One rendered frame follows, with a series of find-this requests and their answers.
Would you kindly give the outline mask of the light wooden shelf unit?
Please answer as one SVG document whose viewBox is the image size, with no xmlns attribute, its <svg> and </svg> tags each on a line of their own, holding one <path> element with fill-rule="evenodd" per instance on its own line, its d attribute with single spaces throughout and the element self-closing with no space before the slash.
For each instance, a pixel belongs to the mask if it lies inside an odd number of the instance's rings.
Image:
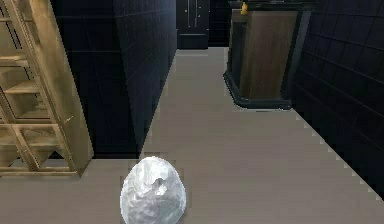
<svg viewBox="0 0 384 224">
<path fill-rule="evenodd" d="M 0 0 L 0 177 L 82 175 L 94 155 L 50 0 Z"/>
</svg>

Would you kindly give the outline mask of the white crumpled egg-shaped object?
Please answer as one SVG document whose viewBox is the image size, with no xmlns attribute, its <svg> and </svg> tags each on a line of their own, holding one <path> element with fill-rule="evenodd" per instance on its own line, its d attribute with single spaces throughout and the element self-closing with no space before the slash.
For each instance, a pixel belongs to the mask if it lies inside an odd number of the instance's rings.
<svg viewBox="0 0 384 224">
<path fill-rule="evenodd" d="M 132 167 L 119 200 L 124 224 L 178 224 L 187 205 L 186 189 L 175 167 L 156 156 Z"/>
</svg>

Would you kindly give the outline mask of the brown wooden counter cabinet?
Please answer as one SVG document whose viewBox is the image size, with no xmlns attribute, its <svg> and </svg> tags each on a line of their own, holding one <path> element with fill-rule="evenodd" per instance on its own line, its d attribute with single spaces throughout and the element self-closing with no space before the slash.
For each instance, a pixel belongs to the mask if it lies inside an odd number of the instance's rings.
<svg viewBox="0 0 384 224">
<path fill-rule="evenodd" d="M 241 15 L 242 2 L 248 14 Z M 234 103 L 289 110 L 306 33 L 317 0 L 230 0 L 231 28 L 224 81 Z"/>
</svg>

